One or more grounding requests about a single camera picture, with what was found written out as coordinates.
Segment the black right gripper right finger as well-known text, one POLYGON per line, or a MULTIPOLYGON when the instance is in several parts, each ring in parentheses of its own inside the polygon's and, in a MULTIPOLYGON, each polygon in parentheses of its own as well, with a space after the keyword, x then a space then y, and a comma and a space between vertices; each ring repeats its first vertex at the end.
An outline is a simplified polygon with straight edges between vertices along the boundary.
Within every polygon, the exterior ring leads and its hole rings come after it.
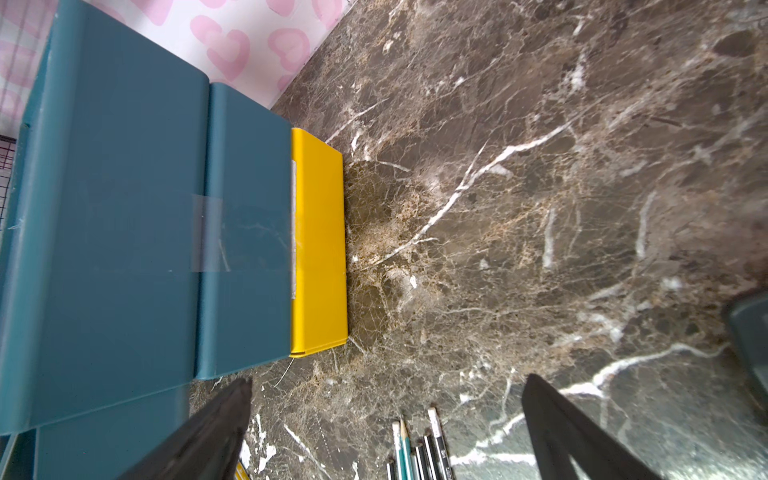
POLYGON ((540 476, 657 479, 659 475, 587 417, 541 376, 527 376, 521 402, 540 476))

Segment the teal drawer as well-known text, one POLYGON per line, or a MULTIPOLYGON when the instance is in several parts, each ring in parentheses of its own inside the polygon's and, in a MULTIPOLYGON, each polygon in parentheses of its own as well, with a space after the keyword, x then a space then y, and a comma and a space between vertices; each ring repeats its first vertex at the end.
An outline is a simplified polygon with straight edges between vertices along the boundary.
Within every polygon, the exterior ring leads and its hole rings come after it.
POLYGON ((207 76, 59 4, 1 234, 1 475, 115 479, 186 420, 207 76))

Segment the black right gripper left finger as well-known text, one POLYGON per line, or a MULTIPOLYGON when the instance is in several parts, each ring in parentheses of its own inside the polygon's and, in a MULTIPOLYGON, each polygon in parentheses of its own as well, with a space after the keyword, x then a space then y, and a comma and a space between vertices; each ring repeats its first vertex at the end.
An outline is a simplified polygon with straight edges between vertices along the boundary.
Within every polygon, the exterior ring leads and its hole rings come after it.
POLYGON ((252 380, 234 380, 121 477, 234 479, 251 397, 252 380))

